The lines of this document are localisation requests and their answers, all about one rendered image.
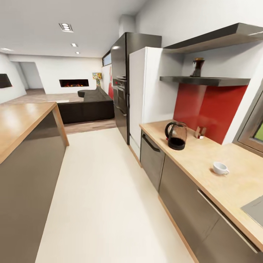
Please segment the coffee cup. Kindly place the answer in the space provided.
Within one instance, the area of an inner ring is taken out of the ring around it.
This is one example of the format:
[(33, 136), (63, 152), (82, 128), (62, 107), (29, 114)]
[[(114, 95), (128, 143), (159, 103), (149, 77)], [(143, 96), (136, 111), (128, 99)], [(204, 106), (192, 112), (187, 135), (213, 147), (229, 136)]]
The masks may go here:
[(219, 162), (215, 162), (213, 164), (213, 170), (216, 174), (224, 174), (224, 175), (228, 175), (229, 174), (229, 170), (227, 168), (226, 165), (219, 163)]

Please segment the electric kettle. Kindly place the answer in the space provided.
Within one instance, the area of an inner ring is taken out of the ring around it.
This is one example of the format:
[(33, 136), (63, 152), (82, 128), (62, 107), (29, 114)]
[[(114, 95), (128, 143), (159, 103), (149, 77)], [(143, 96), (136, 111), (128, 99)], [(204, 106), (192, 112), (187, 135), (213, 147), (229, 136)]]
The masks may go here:
[[(172, 129), (168, 134), (168, 128), (170, 125)], [(185, 147), (187, 140), (187, 128), (189, 128), (183, 122), (170, 122), (165, 127), (165, 135), (168, 139), (168, 146), (175, 150), (182, 150)]]

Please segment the bottle of coffee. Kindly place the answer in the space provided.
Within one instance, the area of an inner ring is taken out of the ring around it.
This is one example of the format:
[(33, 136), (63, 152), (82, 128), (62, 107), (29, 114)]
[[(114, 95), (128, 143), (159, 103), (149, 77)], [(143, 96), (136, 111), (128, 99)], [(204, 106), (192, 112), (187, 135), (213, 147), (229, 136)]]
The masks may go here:
[(204, 60), (203, 58), (195, 58), (193, 61), (193, 70), (190, 74), (190, 77), (200, 77), (201, 76), (201, 68), (203, 66)]

